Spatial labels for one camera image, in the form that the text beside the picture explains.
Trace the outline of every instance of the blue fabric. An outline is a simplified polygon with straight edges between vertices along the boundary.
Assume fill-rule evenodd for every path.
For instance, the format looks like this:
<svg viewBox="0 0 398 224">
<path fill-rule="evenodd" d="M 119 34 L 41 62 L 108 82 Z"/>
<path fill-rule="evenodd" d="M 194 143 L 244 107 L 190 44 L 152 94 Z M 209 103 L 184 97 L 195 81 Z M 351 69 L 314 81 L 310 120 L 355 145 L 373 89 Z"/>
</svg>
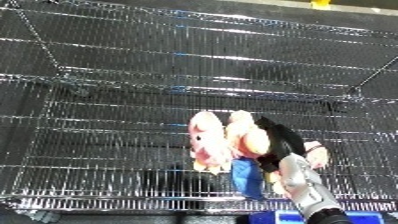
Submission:
<svg viewBox="0 0 398 224">
<path fill-rule="evenodd" d="M 264 200 L 262 184 L 264 177 L 253 159 L 240 158 L 232 161 L 232 182 L 245 197 Z"/>
</svg>

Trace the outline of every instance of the plush toy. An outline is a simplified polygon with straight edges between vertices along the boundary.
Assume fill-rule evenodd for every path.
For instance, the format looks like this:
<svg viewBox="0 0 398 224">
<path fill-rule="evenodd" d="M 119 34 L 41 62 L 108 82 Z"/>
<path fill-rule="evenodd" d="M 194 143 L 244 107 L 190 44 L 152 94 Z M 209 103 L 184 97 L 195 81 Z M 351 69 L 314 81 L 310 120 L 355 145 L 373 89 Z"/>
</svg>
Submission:
<svg viewBox="0 0 398 224">
<path fill-rule="evenodd" d="M 197 113 L 189 122 L 191 154 L 194 170 L 208 170 L 217 175 L 221 169 L 231 170 L 232 151 L 224 137 L 221 121 L 212 112 Z"/>
<path fill-rule="evenodd" d="M 232 182 L 239 192 L 249 198 L 262 199 L 261 187 L 264 182 L 256 158 L 269 152 L 270 141 L 267 132 L 260 129 L 249 112 L 233 112 L 223 130 L 221 121 L 211 112 L 199 112 L 189 122 L 191 157 L 195 158 L 194 169 L 209 170 L 217 175 L 221 169 L 232 171 Z M 313 169 L 326 166 L 327 149 L 317 141 L 304 143 L 306 159 Z M 273 191 L 289 195 L 280 182 L 278 171 L 265 174 L 273 184 Z"/>
</svg>

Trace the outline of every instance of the blue bin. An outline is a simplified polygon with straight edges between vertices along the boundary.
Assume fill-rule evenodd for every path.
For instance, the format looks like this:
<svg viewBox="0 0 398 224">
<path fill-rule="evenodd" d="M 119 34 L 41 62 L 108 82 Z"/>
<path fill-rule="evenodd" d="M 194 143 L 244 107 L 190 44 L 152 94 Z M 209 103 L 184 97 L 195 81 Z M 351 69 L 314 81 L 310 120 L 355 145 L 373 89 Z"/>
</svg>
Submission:
<svg viewBox="0 0 398 224">
<path fill-rule="evenodd" d="M 384 224 L 378 212 L 346 212 L 354 224 Z M 261 212 L 250 215 L 250 224 L 304 224 L 297 211 Z"/>
</svg>

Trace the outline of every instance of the chrome wire rack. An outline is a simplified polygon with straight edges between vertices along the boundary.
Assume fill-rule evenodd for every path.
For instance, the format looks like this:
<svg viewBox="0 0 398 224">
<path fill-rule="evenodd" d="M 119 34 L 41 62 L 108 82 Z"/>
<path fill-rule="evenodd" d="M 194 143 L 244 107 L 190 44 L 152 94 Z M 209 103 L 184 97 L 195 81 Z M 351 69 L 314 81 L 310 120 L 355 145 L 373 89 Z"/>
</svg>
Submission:
<svg viewBox="0 0 398 224">
<path fill-rule="evenodd" d="M 187 122 L 247 110 L 330 150 L 345 209 L 398 208 L 398 34 L 79 0 L 0 1 L 0 199 L 60 211 L 291 209 L 192 169 Z"/>
</svg>

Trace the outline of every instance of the metal robot hand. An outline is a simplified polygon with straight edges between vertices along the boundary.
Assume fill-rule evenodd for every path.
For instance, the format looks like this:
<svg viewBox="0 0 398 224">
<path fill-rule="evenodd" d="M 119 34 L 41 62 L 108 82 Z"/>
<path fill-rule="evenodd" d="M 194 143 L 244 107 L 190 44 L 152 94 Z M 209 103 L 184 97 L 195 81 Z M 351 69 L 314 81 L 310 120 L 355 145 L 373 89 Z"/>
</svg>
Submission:
<svg viewBox="0 0 398 224">
<path fill-rule="evenodd" d="M 304 158 L 303 139 L 291 129 L 262 117 L 256 124 L 267 131 L 270 153 L 259 157 L 266 172 L 279 170 L 282 185 L 307 224 L 351 224 L 317 172 Z"/>
</svg>

